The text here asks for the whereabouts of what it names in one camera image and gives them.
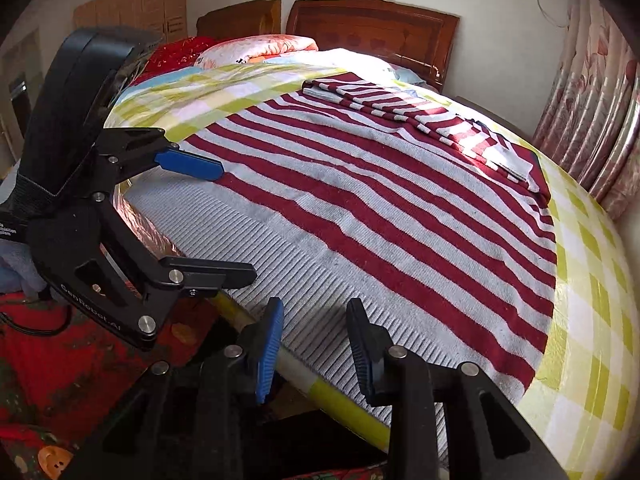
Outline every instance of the checkered bedsheet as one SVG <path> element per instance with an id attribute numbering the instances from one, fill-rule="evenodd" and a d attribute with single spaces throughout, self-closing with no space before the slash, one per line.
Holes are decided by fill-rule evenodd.
<path id="1" fill-rule="evenodd" d="M 305 79 L 335 74 L 309 66 L 241 65 L 204 71 L 116 105 L 109 126 L 159 126 L 172 141 L 253 104 L 291 92 Z M 443 96 L 411 87 L 452 111 L 477 118 L 509 140 L 515 134 Z M 640 328 L 622 243 L 600 206 L 540 155 L 556 226 L 558 276 L 548 344 L 518 409 L 572 480 L 599 479 L 615 468 L 630 431 L 640 367 Z M 248 314 L 229 298 L 216 304 L 236 326 Z M 322 409 L 385 449 L 388 428 L 285 349 L 278 371 Z"/>

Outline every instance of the gray ribbed cloth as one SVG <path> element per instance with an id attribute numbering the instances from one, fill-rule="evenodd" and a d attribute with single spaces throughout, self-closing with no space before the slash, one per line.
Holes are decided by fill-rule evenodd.
<path id="1" fill-rule="evenodd" d="M 358 388 L 344 317 L 349 299 L 361 298 L 371 322 L 385 326 L 396 344 L 431 363 L 455 367 L 466 360 L 484 362 L 451 332 L 430 337 L 425 312 L 403 308 L 402 301 L 394 302 L 395 294 L 320 241 L 313 246 L 308 236 L 284 225 L 277 212 L 225 187 L 156 168 L 140 176 L 126 198 L 187 256 L 254 264 L 255 283 L 228 293 L 254 318 L 262 315 L 271 296 L 280 297 L 286 308 L 283 345 L 385 424 L 390 424 L 391 408 L 370 408 Z M 303 245 L 296 244 L 300 239 Z M 511 399 L 523 394 L 513 378 L 492 378 Z M 442 410 L 438 439 L 444 458 Z"/>

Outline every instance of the bed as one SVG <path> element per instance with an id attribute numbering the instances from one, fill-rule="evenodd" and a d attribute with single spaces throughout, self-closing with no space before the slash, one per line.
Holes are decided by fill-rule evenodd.
<path id="1" fill-rule="evenodd" d="M 457 22 L 457 17 L 442 12 L 382 0 L 299 0 L 289 15 L 287 33 L 314 38 L 321 50 L 343 47 L 389 60 L 441 89 Z M 113 109 L 108 125 L 160 126 L 169 140 L 190 149 L 193 145 L 185 139 L 199 136 L 208 126 L 301 91 L 306 80 L 332 80 L 348 69 L 257 63 L 190 73 L 128 94 Z M 509 395 L 572 478 L 601 478 L 620 460 L 636 406 L 640 369 L 638 311 L 614 225 L 573 179 L 513 132 L 436 92 L 399 81 L 394 87 L 477 121 L 513 146 L 536 153 L 551 195 L 546 207 L 556 243 L 555 293 L 545 330 L 548 339 L 535 363 L 534 377 L 526 391 L 516 388 Z M 222 248 L 237 226 L 230 228 L 228 219 L 219 218 L 226 210 L 216 201 L 216 192 L 225 191 L 215 186 L 154 171 L 141 177 L 127 198 L 188 255 L 242 260 L 247 254 L 242 244 L 233 250 L 228 244 Z M 244 228 L 249 229 L 243 232 L 249 237 L 251 227 Z M 274 248 L 265 251 L 276 257 Z M 263 262 L 254 264 L 260 273 Z M 262 287 L 263 295 L 283 288 L 273 282 Z M 240 292 L 219 296 L 214 302 L 240 328 L 260 316 L 264 306 L 260 298 L 257 293 Z M 300 298 L 283 299 L 290 305 L 304 303 Z M 339 313 L 335 308 L 326 312 L 331 314 L 326 315 L 327 323 L 334 324 L 327 332 L 336 339 L 334 349 L 328 354 L 309 346 L 301 350 L 285 338 L 278 371 L 325 412 L 386 449 L 389 413 L 366 409 L 348 372 Z M 324 314 L 312 312 L 313 316 Z M 391 328 L 397 335 L 397 327 Z M 412 349 L 419 346 L 416 341 L 401 342 Z M 335 366 L 326 362 L 329 356 L 335 358 Z M 444 356 L 441 362 L 454 365 L 460 357 Z M 442 428 L 440 436 L 444 437 Z M 445 462 L 444 448 L 442 457 Z"/>

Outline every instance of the floral curtain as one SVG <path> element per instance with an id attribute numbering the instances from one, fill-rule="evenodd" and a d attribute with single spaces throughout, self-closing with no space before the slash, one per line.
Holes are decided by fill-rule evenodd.
<path id="1" fill-rule="evenodd" d="M 640 67 L 598 0 L 570 0 L 570 24 L 533 145 L 616 219 L 640 187 Z"/>

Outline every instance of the wooden headboard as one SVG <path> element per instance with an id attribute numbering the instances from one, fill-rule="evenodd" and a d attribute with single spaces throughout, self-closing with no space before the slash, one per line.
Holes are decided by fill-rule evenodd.
<path id="1" fill-rule="evenodd" d="M 459 17 L 386 0 L 297 0 L 287 34 L 409 68 L 442 89 Z"/>
<path id="2" fill-rule="evenodd" d="M 212 10 L 198 18 L 196 30 L 217 40 L 279 34 L 281 8 L 280 0 L 252 0 Z"/>

